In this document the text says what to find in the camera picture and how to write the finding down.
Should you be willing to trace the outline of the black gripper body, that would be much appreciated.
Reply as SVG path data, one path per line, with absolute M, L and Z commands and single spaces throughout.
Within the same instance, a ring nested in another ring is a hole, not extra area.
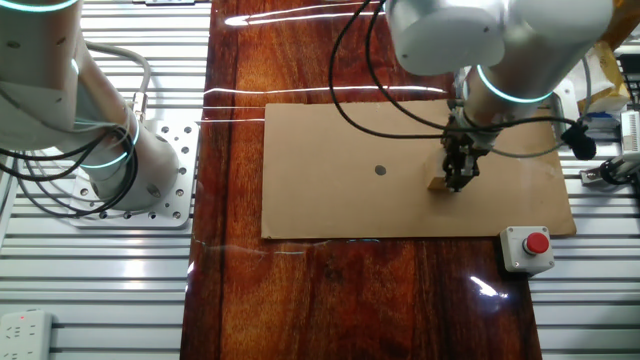
M 447 129 L 444 131 L 442 145 L 447 155 L 471 154 L 485 156 L 493 147 L 493 133 L 479 131 L 464 112 L 452 112 L 449 115 Z

